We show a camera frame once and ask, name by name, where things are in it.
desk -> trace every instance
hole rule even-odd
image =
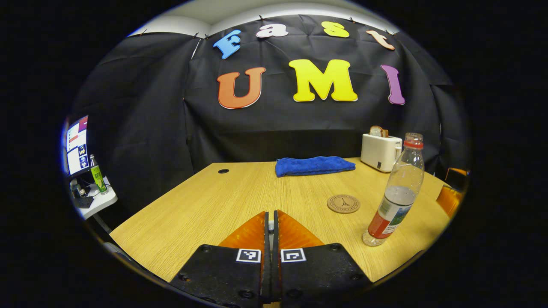
[[[106,176],[103,178],[103,181],[105,184],[110,185],[109,180],[106,178]],[[97,220],[97,223],[107,232],[110,233],[112,230],[106,225],[106,223],[102,220],[101,217],[97,214],[100,210],[114,204],[118,200],[118,196],[116,196],[116,193],[114,192],[114,189],[112,186],[107,186],[107,193],[102,195],[99,193],[99,187],[97,184],[90,184],[89,187],[91,188],[88,195],[89,196],[95,196],[93,197],[93,202],[87,209],[81,209],[77,208],[80,212],[80,215],[85,219],[88,219],[93,216],[95,220]]]
[[[280,209],[323,243],[341,243],[371,281],[428,248],[449,223],[436,203],[444,182],[425,174],[413,208],[388,240],[368,247],[361,238],[383,197],[389,173],[362,163],[349,172],[277,178],[276,162],[214,163],[114,229],[110,236],[139,264],[170,281],[201,244],[218,245],[242,223]],[[220,174],[218,170],[229,169]],[[361,207],[339,214],[334,195],[355,196]]]

blue towel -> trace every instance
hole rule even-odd
[[[338,156],[318,156],[307,159],[282,158],[276,162],[276,176],[335,173],[356,169],[356,164]]]

water bottle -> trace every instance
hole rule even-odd
[[[362,236],[362,241],[368,246],[381,245],[398,228],[423,184],[423,136],[407,133],[403,146],[404,150],[388,178],[379,209]]]
[[[95,180],[95,183],[97,184],[97,187],[99,188],[99,191],[101,192],[101,195],[106,195],[108,192],[106,189],[105,182],[102,179],[102,174],[101,174],[101,170],[99,169],[99,165],[97,164],[97,161],[95,160],[95,156],[91,154],[89,156],[89,160],[90,160],[89,169],[92,171],[93,179]]]

white toaster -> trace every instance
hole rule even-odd
[[[402,153],[402,139],[398,137],[378,137],[369,134],[362,136],[362,155],[360,160],[371,167],[390,172]]]

round coaster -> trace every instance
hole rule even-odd
[[[327,201],[327,206],[337,213],[348,214],[359,209],[359,201],[350,195],[336,195]]]

